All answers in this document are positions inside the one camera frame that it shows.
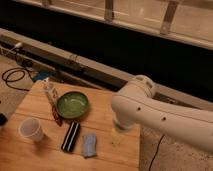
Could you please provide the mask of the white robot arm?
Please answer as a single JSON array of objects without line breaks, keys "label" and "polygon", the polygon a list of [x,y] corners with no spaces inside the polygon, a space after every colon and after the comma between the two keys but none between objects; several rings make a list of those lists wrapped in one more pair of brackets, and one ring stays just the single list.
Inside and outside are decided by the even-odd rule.
[{"label": "white robot arm", "polygon": [[145,125],[213,153],[213,111],[161,102],[154,95],[155,84],[149,77],[134,76],[112,97],[115,128],[129,131],[134,124]]}]

